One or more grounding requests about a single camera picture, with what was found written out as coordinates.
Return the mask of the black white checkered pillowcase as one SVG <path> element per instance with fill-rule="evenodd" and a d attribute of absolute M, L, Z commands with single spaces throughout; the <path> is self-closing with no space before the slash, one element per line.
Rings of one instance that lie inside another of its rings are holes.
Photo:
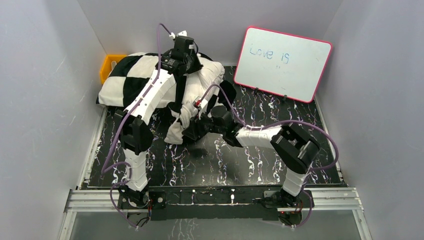
<path fill-rule="evenodd" d="M 197 56 L 213 61 L 204 53 L 199 53 Z M 96 103 L 104 106 L 127 107 L 148 83 L 157 63 L 157 53 L 137 52 L 127 55 L 111 71 L 97 95 Z M 237 96 L 237 91 L 223 78 L 220 84 L 210 85 L 204 94 L 208 100 L 206 113 L 209 113 L 215 106 L 224 105 L 229 108 Z M 168 128 L 164 140 L 166 143 L 174 145 L 183 143 L 182 131 L 189 126 L 191 111 L 194 109 L 190 110 L 182 106 L 180 113 L 172 112 L 175 120 Z"/>

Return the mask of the white pillow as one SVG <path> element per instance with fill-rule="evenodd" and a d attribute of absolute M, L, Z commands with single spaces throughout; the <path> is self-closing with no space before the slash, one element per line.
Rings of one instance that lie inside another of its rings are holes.
<path fill-rule="evenodd" d="M 202 69 L 187 76 L 182 106 L 194 109 L 193 102 L 197 97 L 202 97 L 210 85 L 219 85 L 224 78 L 225 68 L 218 61 L 204 57 L 199 58 Z"/>

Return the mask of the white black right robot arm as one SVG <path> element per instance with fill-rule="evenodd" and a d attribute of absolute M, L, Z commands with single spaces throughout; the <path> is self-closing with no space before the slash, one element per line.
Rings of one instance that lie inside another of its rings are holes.
<path fill-rule="evenodd" d="M 225 106 L 213 107 L 210 115 L 203 113 L 190 119 L 185 137 L 198 140 L 208 133 L 221 134 L 224 141 L 238 148 L 272 149 L 286 166 L 285 179 L 279 191 L 264 191 L 255 202 L 266 208 L 297 207 L 301 191 L 320 145 L 295 123 L 279 123 L 271 127 L 253 127 L 234 120 Z"/>

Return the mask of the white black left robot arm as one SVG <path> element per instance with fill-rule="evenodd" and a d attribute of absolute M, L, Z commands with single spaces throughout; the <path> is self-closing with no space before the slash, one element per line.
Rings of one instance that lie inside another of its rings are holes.
<path fill-rule="evenodd" d="M 147 193 L 146 156 L 154 135 L 149 121 L 165 94 L 175 88 L 173 111 L 183 105 L 188 74 L 202 69 L 195 49 L 196 43 L 189 36 L 177 36 L 168 54 L 159 57 L 157 67 L 150 80 L 134 102 L 115 116 L 121 120 L 117 136 L 123 148 L 125 166 L 129 171 L 124 186 L 119 187 L 124 201 L 132 207 L 145 208 L 149 202 Z"/>

